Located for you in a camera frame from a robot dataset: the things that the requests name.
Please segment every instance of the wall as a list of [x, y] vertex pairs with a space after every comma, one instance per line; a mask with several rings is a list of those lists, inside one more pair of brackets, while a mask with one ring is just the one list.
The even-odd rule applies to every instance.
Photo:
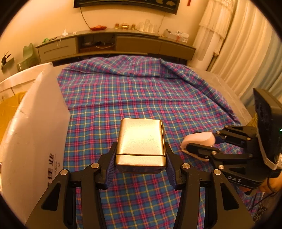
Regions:
[[[177, 15], [138, 6], [102, 5], [83, 7], [83, 15], [90, 27], [105, 25], [113, 28], [115, 23], [135, 23], [149, 19], [152, 24], [165, 29], [188, 33], [189, 44], [193, 44], [208, 0], [181, 0]], [[79, 8], [73, 8], [73, 0], [30, 0], [13, 18], [0, 38], [0, 57], [9, 51], [16, 62], [22, 59], [22, 50], [32, 42], [40, 44], [44, 38], [52, 38], [67, 32], [88, 30]]]

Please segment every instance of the gray cabinet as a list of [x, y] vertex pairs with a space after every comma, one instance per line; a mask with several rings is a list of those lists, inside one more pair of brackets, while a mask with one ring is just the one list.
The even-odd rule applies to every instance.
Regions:
[[67, 57], [78, 53], [77, 38], [68, 38], [38, 48], [40, 61]]
[[160, 55], [177, 57], [185, 60], [191, 60], [194, 55], [195, 49], [177, 43], [162, 41], [160, 47]]
[[116, 51], [143, 52], [158, 54], [161, 41], [154, 38], [117, 36]]
[[[93, 36], [89, 51], [83, 49], [85, 37]], [[101, 31], [79, 31], [61, 38], [40, 44], [38, 49], [40, 62], [60, 61], [100, 54], [148, 55], [159, 58], [172, 57], [176, 61], [191, 60], [195, 48], [186, 43], [161, 37], [159, 34], [144, 33], [137, 30], [105, 29]]]

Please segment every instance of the cabinet drawer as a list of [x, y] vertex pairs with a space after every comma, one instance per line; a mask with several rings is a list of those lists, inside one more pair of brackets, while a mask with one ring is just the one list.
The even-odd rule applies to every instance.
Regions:
[[68, 38], [38, 48], [40, 61], [77, 54], [77, 38]]
[[161, 55], [173, 56], [185, 60], [191, 60], [195, 49], [185, 45], [179, 45], [172, 42], [162, 41], [160, 52]]
[[116, 51], [158, 54], [161, 41], [134, 36], [117, 36]]

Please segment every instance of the plaid bedsheet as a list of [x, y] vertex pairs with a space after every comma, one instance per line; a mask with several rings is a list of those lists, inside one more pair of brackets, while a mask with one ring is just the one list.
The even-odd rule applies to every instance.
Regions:
[[[195, 131], [217, 131], [240, 124], [221, 94], [183, 65], [141, 56], [92, 58], [73, 63], [58, 76], [71, 113], [64, 168], [82, 170], [97, 162], [117, 141], [122, 118], [161, 119], [165, 140], [174, 153], [199, 170], [211, 171], [180, 150], [183, 138]], [[226, 153], [239, 148], [220, 144]], [[248, 208], [261, 194], [245, 196]], [[156, 175], [116, 171], [110, 188], [101, 191], [106, 224], [111, 228], [173, 228], [180, 191], [169, 185], [166, 172]], [[204, 188], [201, 188], [198, 228], [204, 224]], [[77, 223], [82, 228], [81, 195], [77, 190]]]

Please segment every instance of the red plate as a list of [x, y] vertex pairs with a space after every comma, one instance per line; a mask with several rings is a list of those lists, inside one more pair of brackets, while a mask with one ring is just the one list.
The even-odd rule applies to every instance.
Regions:
[[106, 26], [101, 26], [101, 27], [92, 27], [92, 28], [90, 28], [91, 30], [93, 30], [93, 31], [96, 31], [96, 30], [104, 30], [106, 28]]

